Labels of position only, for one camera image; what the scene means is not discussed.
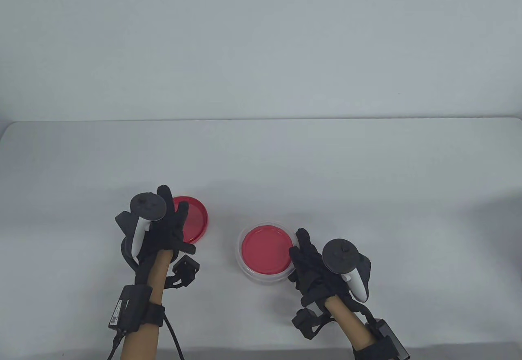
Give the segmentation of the person's left hand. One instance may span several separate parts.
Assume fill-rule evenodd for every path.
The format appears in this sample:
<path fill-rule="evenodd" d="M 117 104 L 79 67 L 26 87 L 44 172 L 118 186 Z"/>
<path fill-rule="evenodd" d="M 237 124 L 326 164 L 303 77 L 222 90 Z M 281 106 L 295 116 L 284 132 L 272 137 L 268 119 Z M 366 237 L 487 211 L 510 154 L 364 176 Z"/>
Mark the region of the person's left hand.
<path fill-rule="evenodd" d="M 167 185 L 159 186 L 157 195 L 165 201 L 166 213 L 160 220 L 151 222 L 149 231 L 145 233 L 137 256 L 139 265 L 155 257 L 161 250 L 173 252 L 170 263 L 177 259 L 179 252 L 196 253 L 195 245 L 184 241 L 184 225 L 190 210 L 188 202 L 180 202 L 176 208 L 172 192 Z"/>

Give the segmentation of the person's right hand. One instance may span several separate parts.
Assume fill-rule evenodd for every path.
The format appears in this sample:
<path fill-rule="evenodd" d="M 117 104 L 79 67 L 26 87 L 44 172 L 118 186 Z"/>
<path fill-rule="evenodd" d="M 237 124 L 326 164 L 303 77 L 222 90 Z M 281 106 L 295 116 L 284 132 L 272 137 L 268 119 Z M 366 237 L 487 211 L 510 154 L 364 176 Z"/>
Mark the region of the person's right hand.
<path fill-rule="evenodd" d="M 347 283 L 341 275 L 326 267 L 322 255 L 311 243 L 309 233 L 304 228 L 298 228 L 295 235 L 299 245 L 288 250 L 294 266 L 288 278 L 301 293 L 302 306 L 315 303 L 325 311 L 326 300 L 334 296 L 338 296 L 345 305 L 352 302 Z"/>

